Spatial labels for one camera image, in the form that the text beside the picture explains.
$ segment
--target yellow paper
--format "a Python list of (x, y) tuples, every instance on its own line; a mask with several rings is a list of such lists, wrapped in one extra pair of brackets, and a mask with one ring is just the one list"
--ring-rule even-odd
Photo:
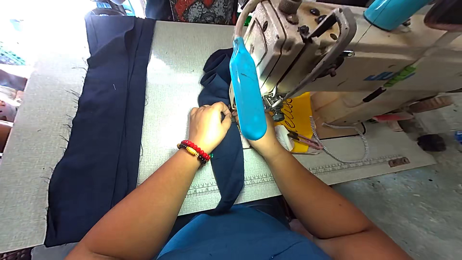
[[(307, 138), (311, 138), (313, 136), (310, 123), (310, 116), (312, 113), (309, 92), (306, 92), (296, 98), (284, 101), (284, 106), (281, 111), (285, 115), (284, 121), (274, 123), (274, 125), (281, 124), (288, 130), (294, 131)], [(294, 142), (295, 145), (292, 149), (293, 153), (306, 153), (308, 151), (308, 145), (297, 141)]]

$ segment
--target blue shirt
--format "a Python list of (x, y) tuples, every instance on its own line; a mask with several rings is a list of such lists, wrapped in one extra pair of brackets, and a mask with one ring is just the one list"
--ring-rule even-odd
[(170, 239), (158, 259), (330, 258), (309, 239), (268, 214), (235, 205), (227, 214), (201, 214), (191, 220)]

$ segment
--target coiled cable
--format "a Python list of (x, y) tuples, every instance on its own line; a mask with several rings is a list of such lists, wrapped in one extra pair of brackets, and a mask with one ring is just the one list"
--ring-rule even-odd
[(364, 145), (364, 156), (363, 156), (363, 158), (361, 160), (357, 160), (357, 161), (344, 161), (344, 160), (339, 159), (337, 156), (333, 155), (331, 152), (329, 152), (327, 147), (321, 142), (321, 140), (319, 139), (319, 137), (318, 137), (318, 135), (316, 133), (316, 124), (315, 124), (313, 116), (310, 116), (310, 123), (311, 123), (311, 130), (313, 130), (313, 135), (314, 135), (315, 139), (319, 142), (319, 144), (322, 145), (322, 149), (326, 152), (326, 154), (330, 155), (332, 158), (336, 159), (337, 161), (343, 162), (343, 163), (356, 163), (356, 162), (365, 161), (365, 160), (367, 160), (369, 158), (370, 150), (369, 150), (369, 144), (368, 144), (368, 142), (366, 140), (366, 137), (355, 126), (338, 126), (338, 125), (331, 125), (331, 124), (323, 123), (323, 125), (326, 125), (326, 126), (332, 127), (332, 128), (336, 128), (336, 129), (346, 129), (346, 128), (355, 129), (356, 132), (361, 137), (361, 140), (363, 141), (363, 145)]

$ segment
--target hand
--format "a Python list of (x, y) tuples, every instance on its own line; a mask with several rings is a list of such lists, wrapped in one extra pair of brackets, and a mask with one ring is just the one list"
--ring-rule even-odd
[(223, 102), (195, 107), (189, 116), (189, 140), (209, 154), (220, 144), (230, 126), (231, 112)]
[(266, 113), (266, 133), (265, 135), (256, 140), (249, 140), (250, 145), (261, 154), (265, 160), (272, 159), (278, 154), (285, 151), (284, 147), (279, 143), (276, 138), (276, 132), (274, 131), (273, 118)]

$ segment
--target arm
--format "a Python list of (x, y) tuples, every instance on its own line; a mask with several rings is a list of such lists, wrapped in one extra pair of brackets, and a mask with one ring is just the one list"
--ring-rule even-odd
[(303, 167), (275, 137), (274, 123), (250, 144), (265, 158), (279, 190), (314, 242), (334, 259), (410, 259), (358, 208)]
[[(189, 139), (210, 153), (230, 125), (231, 113), (222, 102), (193, 108)], [(186, 150), (177, 151), (106, 213), (66, 259), (152, 258), (164, 245), (199, 165)]]

